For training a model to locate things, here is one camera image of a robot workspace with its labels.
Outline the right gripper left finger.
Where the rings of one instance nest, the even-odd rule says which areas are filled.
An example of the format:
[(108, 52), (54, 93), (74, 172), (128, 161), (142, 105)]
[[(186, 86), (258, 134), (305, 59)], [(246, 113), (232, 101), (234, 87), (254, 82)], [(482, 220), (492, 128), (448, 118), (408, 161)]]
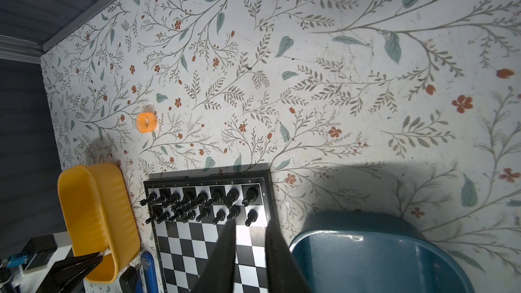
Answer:
[(217, 245), (192, 292), (233, 292), (236, 259), (236, 220), (226, 222)]

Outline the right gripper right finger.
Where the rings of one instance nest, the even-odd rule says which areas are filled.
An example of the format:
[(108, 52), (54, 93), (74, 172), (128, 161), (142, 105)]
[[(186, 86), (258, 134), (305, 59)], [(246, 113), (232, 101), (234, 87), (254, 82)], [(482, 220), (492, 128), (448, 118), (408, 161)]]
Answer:
[(274, 220), (265, 232), (265, 259), (268, 292), (311, 292)]

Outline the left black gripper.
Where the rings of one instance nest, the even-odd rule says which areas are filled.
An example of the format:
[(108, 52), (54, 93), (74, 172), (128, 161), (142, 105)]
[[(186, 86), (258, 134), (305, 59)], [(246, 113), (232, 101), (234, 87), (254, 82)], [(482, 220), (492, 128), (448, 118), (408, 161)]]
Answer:
[(100, 252), (54, 263), (37, 292), (72, 292), (103, 261)]

